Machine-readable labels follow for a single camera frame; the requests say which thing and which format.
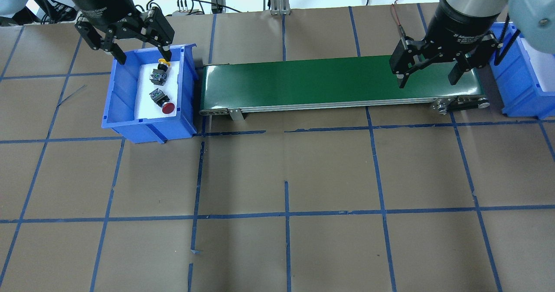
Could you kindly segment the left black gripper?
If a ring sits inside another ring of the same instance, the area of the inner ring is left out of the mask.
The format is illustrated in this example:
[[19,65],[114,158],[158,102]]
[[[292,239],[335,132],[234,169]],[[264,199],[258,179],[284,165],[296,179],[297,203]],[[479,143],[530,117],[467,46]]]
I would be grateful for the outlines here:
[[85,43],[93,50],[101,50],[113,55],[120,64],[126,63],[127,56],[115,43],[117,27],[133,28],[137,32],[146,29],[146,42],[154,45],[165,61],[172,59],[170,46],[175,31],[161,9],[152,7],[141,13],[133,0],[72,0],[84,17],[78,17],[75,28]]

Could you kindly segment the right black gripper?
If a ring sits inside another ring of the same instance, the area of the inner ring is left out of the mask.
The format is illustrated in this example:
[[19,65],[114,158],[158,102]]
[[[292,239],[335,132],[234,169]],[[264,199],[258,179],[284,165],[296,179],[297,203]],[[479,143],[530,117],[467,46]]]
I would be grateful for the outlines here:
[[405,88],[410,75],[426,68],[435,56],[446,60],[459,53],[448,75],[450,85],[467,71],[484,67],[499,46],[488,30],[505,5],[506,0],[439,0],[424,38],[401,39],[390,56],[399,88]]

